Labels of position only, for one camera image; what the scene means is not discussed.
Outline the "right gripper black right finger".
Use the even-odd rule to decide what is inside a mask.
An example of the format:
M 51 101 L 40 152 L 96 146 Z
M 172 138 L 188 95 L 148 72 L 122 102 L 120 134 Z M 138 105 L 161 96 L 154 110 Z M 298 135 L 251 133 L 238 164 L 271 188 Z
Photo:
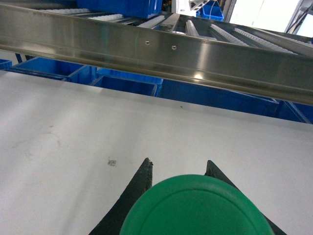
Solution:
M 228 185 L 236 188 L 238 191 L 239 188 L 235 186 L 235 184 L 218 168 L 218 166 L 212 161 L 208 160 L 206 164 L 206 172 L 205 176 L 213 177 L 219 179 Z M 269 218 L 267 218 L 263 213 L 262 215 L 270 225 L 271 229 L 273 230 L 275 235 L 287 235 L 282 229 L 280 229 L 275 223 L 273 223 Z

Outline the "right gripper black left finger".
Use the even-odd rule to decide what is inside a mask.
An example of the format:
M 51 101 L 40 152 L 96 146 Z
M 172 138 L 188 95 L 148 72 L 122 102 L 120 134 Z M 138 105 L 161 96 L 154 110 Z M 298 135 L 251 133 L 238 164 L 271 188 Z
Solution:
M 118 235 L 137 200 L 152 187 L 153 163 L 145 158 L 109 212 L 90 232 L 91 235 Z

